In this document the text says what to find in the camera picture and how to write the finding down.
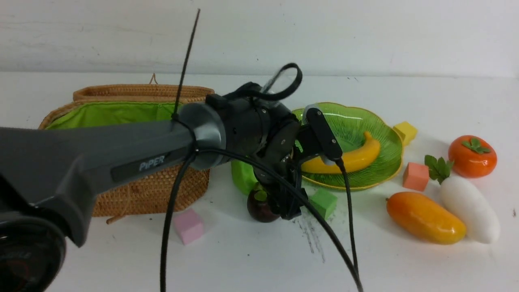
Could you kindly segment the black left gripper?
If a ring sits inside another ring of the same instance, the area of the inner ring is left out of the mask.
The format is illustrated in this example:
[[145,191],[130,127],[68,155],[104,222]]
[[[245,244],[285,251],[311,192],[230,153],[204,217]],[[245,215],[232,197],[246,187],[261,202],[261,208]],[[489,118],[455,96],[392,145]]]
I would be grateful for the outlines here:
[[308,202],[302,165],[313,158],[313,130],[302,122],[264,122],[262,130],[261,147],[253,157],[266,170],[254,167],[254,174],[270,196],[271,212],[297,218]]

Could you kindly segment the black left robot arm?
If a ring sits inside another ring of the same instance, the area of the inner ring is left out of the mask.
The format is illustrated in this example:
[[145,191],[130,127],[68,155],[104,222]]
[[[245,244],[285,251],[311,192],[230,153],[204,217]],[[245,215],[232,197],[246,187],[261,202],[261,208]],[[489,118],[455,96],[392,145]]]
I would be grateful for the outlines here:
[[274,92],[246,83],[180,107],[165,121],[60,130],[1,128],[1,290],[42,292],[63,264],[66,240],[86,241],[99,194],[184,163],[207,170],[231,160],[272,168],[292,151],[300,122]]

